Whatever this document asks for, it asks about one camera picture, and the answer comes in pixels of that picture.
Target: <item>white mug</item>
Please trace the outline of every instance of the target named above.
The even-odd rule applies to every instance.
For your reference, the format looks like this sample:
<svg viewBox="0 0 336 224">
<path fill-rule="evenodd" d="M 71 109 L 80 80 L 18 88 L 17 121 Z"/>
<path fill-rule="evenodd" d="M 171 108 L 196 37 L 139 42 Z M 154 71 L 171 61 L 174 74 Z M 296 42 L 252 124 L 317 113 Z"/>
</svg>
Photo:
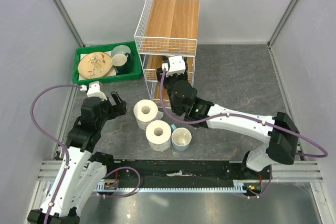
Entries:
<svg viewBox="0 0 336 224">
<path fill-rule="evenodd" d="M 111 57 L 113 57 L 113 56 L 115 56 L 117 54 L 123 54 L 123 55 L 125 55 L 125 54 L 131 54 L 131 48 L 129 48 L 128 46 L 125 46 L 125 45 L 116 46 L 111 51 Z"/>
<path fill-rule="evenodd" d="M 172 143 L 176 150 L 182 152 L 188 149 L 191 142 L 191 133 L 186 128 L 176 128 L 174 124 L 171 125 L 173 130 Z"/>
</svg>

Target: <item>white wall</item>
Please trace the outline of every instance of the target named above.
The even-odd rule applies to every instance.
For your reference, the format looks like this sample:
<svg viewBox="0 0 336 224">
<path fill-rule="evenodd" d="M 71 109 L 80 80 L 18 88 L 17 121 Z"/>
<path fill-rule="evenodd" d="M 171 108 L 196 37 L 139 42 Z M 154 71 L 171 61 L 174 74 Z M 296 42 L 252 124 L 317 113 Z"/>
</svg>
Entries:
<svg viewBox="0 0 336 224">
<path fill-rule="evenodd" d="M 0 0 L 0 6 L 0 222 L 19 224 L 53 146 L 31 122 L 30 105 L 43 89 L 70 83 L 77 45 L 51 0 Z M 50 93 L 35 112 L 56 135 L 69 89 Z"/>
<path fill-rule="evenodd" d="M 334 206 L 335 42 L 336 1 L 300 0 L 273 48 L 298 128 L 329 151 L 329 157 L 320 159 L 319 165 Z"/>
<path fill-rule="evenodd" d="M 85 44 L 134 40 L 145 0 L 62 0 Z M 290 0 L 201 0 L 198 41 L 266 42 Z"/>
</svg>

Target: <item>plate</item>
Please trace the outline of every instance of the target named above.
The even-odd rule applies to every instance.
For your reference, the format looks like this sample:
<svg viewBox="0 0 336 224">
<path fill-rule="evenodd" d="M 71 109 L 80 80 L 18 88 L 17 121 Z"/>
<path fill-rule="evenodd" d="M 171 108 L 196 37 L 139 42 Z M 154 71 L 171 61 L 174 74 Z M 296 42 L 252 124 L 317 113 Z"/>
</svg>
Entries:
<svg viewBox="0 0 336 224">
<path fill-rule="evenodd" d="M 78 64 L 78 72 L 84 78 L 100 78 L 112 68 L 111 56 L 104 52 L 92 52 L 86 55 Z"/>
</svg>

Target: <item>wire shelf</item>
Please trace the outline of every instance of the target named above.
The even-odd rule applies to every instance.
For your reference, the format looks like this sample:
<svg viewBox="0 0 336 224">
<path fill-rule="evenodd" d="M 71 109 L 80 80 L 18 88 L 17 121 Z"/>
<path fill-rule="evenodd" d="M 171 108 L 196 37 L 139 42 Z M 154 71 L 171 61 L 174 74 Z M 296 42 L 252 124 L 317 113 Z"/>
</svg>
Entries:
<svg viewBox="0 0 336 224">
<path fill-rule="evenodd" d="M 143 74 L 146 81 L 157 82 L 156 69 L 161 67 L 162 62 L 166 59 L 163 56 L 158 55 L 142 55 L 140 58 L 142 61 Z M 194 71 L 195 71 L 195 57 L 187 57 L 186 62 L 188 64 L 188 81 L 191 85 L 194 83 Z"/>
<path fill-rule="evenodd" d="M 158 83 L 147 82 L 148 88 L 150 89 L 151 100 L 159 107 L 162 108 L 160 102 L 160 87 Z M 170 101 L 166 90 L 163 90 L 163 104 L 166 108 L 170 109 Z"/>
<path fill-rule="evenodd" d="M 134 34 L 139 54 L 195 56 L 199 3 L 145 0 Z"/>
</svg>

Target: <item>metal frame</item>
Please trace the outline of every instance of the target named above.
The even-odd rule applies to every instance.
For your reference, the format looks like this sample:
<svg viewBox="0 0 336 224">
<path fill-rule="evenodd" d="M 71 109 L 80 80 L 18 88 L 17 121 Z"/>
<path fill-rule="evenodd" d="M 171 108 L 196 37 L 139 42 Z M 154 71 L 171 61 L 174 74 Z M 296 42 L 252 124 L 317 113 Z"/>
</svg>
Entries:
<svg viewBox="0 0 336 224">
<path fill-rule="evenodd" d="M 43 161 L 38 181 L 53 182 L 56 179 L 62 161 Z M 322 175 L 316 161 L 295 161 L 293 165 L 273 164 L 272 183 L 297 183 L 314 182 L 322 183 Z M 255 183 L 257 180 L 234 180 L 235 182 Z"/>
<path fill-rule="evenodd" d="M 284 14 L 282 15 L 275 31 L 273 32 L 269 42 L 268 42 L 268 45 L 269 46 L 272 46 L 274 44 L 274 42 L 276 41 L 279 33 L 281 32 L 282 28 L 284 27 L 286 21 L 288 20 L 290 14 L 293 12 L 295 6 L 298 4 L 298 1 L 299 0 L 290 0 L 289 2 L 289 5 L 287 6 Z"/>
<path fill-rule="evenodd" d="M 61 0 L 52 0 L 79 47 L 85 47 Z"/>
</svg>

